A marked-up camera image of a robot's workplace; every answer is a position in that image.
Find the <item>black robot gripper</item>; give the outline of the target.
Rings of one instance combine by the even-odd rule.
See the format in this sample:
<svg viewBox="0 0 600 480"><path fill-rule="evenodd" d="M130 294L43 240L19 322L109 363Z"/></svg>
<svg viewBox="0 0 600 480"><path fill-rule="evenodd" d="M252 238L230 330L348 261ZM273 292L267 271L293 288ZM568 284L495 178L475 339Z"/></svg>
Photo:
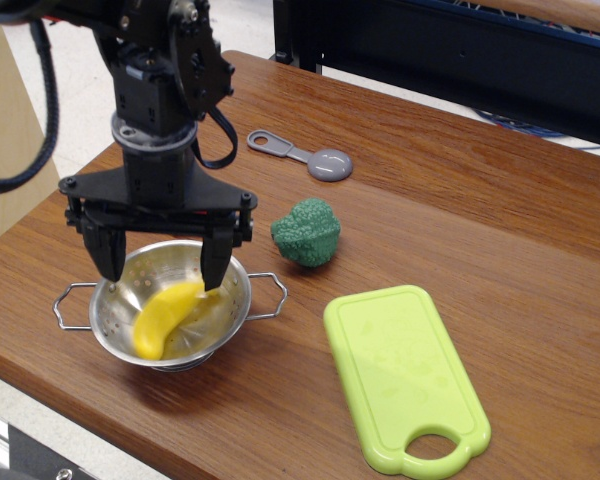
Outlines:
<svg viewBox="0 0 600 480"><path fill-rule="evenodd" d="M202 157L196 122L159 136L113 115L111 130L122 149L123 165L59 182L69 203L67 223L80 229L103 278L112 282L121 278L124 231L138 231L203 237L200 266L205 290L221 286L233 248L252 239L251 212L257 196L206 172L230 165L238 150L231 123L220 112L211 118L232 144L221 159Z"/></svg>

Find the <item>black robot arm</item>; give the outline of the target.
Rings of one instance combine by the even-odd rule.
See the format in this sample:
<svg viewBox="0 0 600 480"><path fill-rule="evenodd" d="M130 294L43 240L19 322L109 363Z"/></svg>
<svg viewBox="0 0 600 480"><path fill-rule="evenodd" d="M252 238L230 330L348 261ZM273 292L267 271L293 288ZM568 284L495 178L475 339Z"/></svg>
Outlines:
<svg viewBox="0 0 600 480"><path fill-rule="evenodd" d="M233 250L252 235L251 192L213 172L234 152L202 155L197 129L213 120L238 140L219 102L232 91L233 66L221 55L205 1L32 1L23 7L38 52L50 107L46 137L58 131L59 105L45 19L90 29L112 77L112 134L120 167L64 178L66 218L82 235L101 275L122 275L130 231L194 236L202 242L201 275L217 288Z"/></svg>

